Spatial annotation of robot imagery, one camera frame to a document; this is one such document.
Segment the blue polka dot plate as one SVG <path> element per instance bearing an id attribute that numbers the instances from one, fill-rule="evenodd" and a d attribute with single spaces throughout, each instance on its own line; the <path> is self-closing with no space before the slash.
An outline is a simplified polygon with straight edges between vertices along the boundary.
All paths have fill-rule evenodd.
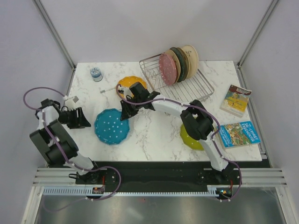
<path id="1" fill-rule="evenodd" d="M 99 113 L 94 122 L 96 137 L 107 145 L 118 145 L 128 136 L 130 125 L 128 120 L 121 121 L 121 111 L 111 108 Z"/>

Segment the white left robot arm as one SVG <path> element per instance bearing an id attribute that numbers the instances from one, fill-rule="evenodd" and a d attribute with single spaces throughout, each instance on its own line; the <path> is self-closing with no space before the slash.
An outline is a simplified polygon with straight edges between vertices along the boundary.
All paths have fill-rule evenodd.
<path id="1" fill-rule="evenodd" d="M 64 128 L 64 125 L 69 129 L 91 127 L 82 108 L 62 110 L 59 102 L 47 98 L 35 116 L 39 125 L 29 137 L 48 165 L 72 168 L 78 175 L 86 175 L 91 183 L 99 183 L 102 171 L 94 161 L 79 153 L 77 144 Z"/>

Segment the green polka dot plate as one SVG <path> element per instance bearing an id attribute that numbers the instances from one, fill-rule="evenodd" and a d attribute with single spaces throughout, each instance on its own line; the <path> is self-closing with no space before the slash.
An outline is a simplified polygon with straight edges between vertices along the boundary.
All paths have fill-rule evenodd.
<path id="1" fill-rule="evenodd" d="M 185 126 L 182 124 L 180 127 L 180 137 L 185 145 L 192 150 L 203 151 L 203 146 L 195 139 L 193 139 L 186 131 Z"/>

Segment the yellow polka dot plate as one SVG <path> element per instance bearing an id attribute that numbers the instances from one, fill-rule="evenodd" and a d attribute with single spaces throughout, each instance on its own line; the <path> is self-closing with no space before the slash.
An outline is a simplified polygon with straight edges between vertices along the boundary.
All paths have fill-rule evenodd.
<path id="1" fill-rule="evenodd" d="M 137 76 L 126 76 L 123 79 L 119 80 L 117 84 L 120 84 L 122 87 L 129 88 L 136 82 L 140 82 L 145 89 L 147 88 L 146 82 L 142 78 Z"/>

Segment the pink polka dot plate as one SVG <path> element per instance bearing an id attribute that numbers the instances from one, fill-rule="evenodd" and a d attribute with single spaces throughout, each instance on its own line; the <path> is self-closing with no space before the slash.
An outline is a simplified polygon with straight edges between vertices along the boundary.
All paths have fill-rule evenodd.
<path id="1" fill-rule="evenodd" d="M 159 57 L 159 71 L 166 85 L 172 85 L 176 81 L 177 68 L 173 58 L 166 53 Z"/>

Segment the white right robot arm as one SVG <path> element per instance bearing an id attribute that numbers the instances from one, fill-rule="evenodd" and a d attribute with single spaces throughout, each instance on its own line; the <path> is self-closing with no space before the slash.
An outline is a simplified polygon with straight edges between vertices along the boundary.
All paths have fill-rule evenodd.
<path id="1" fill-rule="evenodd" d="M 165 112 L 180 118 L 187 135 L 199 141 L 204 148 L 214 171 L 215 180 L 223 184 L 231 178 L 229 161 L 215 142 L 217 132 L 214 130 L 213 122 L 216 118 L 206 111 L 200 101 L 181 103 L 157 91 L 149 92 L 140 82 L 134 83 L 129 88 L 118 84 L 116 92 L 118 96 L 123 95 L 121 96 L 121 120 L 137 115 L 141 108 Z"/>

